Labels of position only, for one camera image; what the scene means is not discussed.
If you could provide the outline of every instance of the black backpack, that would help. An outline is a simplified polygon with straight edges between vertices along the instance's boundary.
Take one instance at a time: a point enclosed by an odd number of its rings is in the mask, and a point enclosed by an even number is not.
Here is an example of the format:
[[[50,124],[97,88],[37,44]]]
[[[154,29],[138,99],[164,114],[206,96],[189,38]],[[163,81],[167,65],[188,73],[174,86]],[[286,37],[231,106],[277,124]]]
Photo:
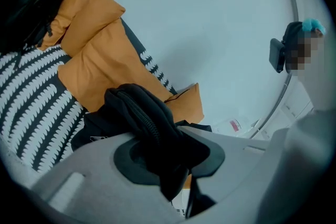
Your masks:
[[[21,55],[26,47],[41,44],[46,33],[52,35],[50,23],[62,0],[11,0],[4,11],[0,52]]]

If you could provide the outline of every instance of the black and white patterned fabric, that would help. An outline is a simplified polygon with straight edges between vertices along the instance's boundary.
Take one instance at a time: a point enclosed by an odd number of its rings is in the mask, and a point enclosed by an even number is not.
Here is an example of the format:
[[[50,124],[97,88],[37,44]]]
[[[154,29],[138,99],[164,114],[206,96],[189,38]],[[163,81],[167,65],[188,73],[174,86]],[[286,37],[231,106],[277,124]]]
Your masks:
[[[144,48],[136,51],[176,94]],[[59,45],[43,52],[32,48],[14,70],[16,58],[0,55],[0,137],[25,165],[44,173],[72,153],[70,141],[83,128],[86,111],[58,79],[57,67],[70,59]]]

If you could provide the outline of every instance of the zipper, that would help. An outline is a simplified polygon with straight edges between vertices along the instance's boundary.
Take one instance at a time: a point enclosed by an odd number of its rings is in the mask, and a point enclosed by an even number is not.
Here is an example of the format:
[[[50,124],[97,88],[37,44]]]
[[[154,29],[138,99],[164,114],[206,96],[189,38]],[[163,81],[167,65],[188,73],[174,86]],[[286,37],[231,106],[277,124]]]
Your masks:
[[[161,146],[161,136],[155,123],[148,117],[148,115],[138,106],[138,104],[126,93],[118,91],[117,95],[122,98],[128,108],[133,114],[141,121],[151,134],[151,138],[154,138],[158,147]]]

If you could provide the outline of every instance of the red label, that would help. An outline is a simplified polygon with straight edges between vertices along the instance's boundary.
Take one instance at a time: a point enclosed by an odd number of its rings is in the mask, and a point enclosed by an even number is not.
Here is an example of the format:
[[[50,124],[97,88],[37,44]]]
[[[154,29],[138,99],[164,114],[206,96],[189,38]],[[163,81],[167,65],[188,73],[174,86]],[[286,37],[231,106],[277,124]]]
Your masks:
[[[233,130],[235,130],[235,132],[239,131],[238,126],[234,121],[230,121],[230,124],[232,125],[232,128],[233,128]]]

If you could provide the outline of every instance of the gray plastic surface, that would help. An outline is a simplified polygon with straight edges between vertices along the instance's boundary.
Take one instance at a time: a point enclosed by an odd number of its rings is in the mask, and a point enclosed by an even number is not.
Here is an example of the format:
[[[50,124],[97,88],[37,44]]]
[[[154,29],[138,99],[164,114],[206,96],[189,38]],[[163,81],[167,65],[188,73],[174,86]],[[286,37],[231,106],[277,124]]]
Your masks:
[[[213,176],[196,180],[200,192],[217,204],[185,222],[270,223],[287,218],[306,199],[332,159],[335,116],[335,112],[306,116],[291,129],[275,132],[270,142],[180,127],[195,139],[201,136],[217,143],[225,152],[225,160]],[[133,184],[116,169],[115,150],[133,137],[122,134],[78,149],[48,172],[33,192],[68,216],[67,221],[184,221],[157,186]]]

